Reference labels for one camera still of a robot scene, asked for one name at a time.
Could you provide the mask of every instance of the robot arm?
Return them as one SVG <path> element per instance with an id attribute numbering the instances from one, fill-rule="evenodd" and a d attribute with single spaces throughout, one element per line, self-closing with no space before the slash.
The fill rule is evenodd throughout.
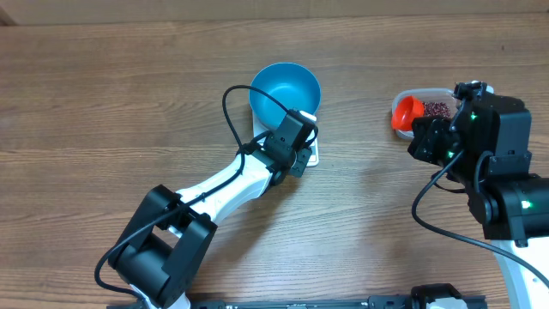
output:
<path id="1" fill-rule="evenodd" d="M 314 116 L 291 110 L 279 128 L 269 132 L 263 145 L 254 138 L 240 149 L 242 153 L 233 163 L 210 179 L 177 192 L 159 185 L 145 196 L 117 244 L 133 233 L 137 236 L 108 258 L 109 265 L 147 301 L 146 305 L 139 301 L 131 308 L 189 308 L 184 292 L 192 283 L 218 224 L 241 204 L 281 183 L 288 174 L 301 177 L 311 157 L 311 141 L 307 137 L 316 130 L 315 122 Z M 211 191 L 235 175 L 242 155 L 244 165 L 239 176 Z M 173 248 L 153 233 L 154 226 L 137 232 L 175 209 L 176 215 L 156 225 L 179 237 Z"/>
<path id="2" fill-rule="evenodd" d="M 549 276 L 549 179 L 528 172 L 529 110 L 519 99 L 491 94 L 483 82 L 460 83 L 454 96 L 462 103 L 452 119 L 414 120 L 408 152 L 446 167 L 462 151 L 447 178 L 465 186 L 469 211 L 482 224 L 485 239 Z M 547 282 L 515 261 L 496 257 L 513 309 L 549 304 Z"/>

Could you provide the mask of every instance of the orange scoop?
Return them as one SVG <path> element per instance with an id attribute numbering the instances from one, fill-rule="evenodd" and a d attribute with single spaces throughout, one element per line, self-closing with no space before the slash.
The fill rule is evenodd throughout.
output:
<path id="1" fill-rule="evenodd" d="M 417 117 L 422 117 L 425 112 L 423 103 L 413 96 L 401 100 L 393 112 L 391 125 L 394 130 L 412 130 L 412 122 Z"/>

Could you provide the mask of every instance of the green led light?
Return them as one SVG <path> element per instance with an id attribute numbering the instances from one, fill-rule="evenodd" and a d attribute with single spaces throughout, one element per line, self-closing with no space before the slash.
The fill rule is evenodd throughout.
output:
<path id="1" fill-rule="evenodd" d="M 529 209 L 530 207 L 532 207 L 532 204 L 529 201 L 522 201 L 522 207 L 524 209 Z"/>

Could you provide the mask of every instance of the wooden table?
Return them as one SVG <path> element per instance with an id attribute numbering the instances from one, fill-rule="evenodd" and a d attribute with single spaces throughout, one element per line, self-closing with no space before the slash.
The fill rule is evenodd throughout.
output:
<path id="1" fill-rule="evenodd" d="M 0 42 L 0 307 L 130 300 L 95 285 L 100 256 L 149 189 L 191 186 L 232 160 L 223 91 L 292 61 L 323 87 L 321 163 L 222 223 L 191 298 L 349 299 L 451 282 L 508 308 L 490 252 L 413 221 L 437 168 L 407 153 L 389 109 L 405 89 L 488 81 L 526 102 L 532 170 L 547 176 L 548 14 L 2 27 Z M 229 112 L 249 140 L 246 95 L 231 94 Z M 419 214 L 482 239 L 464 196 L 433 190 Z"/>

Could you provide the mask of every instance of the clear plastic container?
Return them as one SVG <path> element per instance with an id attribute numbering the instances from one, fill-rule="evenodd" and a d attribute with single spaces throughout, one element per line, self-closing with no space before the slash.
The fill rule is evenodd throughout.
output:
<path id="1" fill-rule="evenodd" d="M 402 99 L 406 98 L 409 95 L 412 95 L 423 102 L 443 102 L 449 108 L 449 115 L 454 117 L 455 112 L 457 111 L 457 105 L 459 101 L 452 96 L 454 92 L 446 88 L 424 88 L 424 89 L 411 89 L 402 91 L 399 95 L 396 96 L 393 101 L 393 109 L 391 115 L 395 112 L 396 107 L 401 102 Z M 396 130 L 396 135 L 405 140 L 413 140 L 413 131 L 403 131 Z"/>

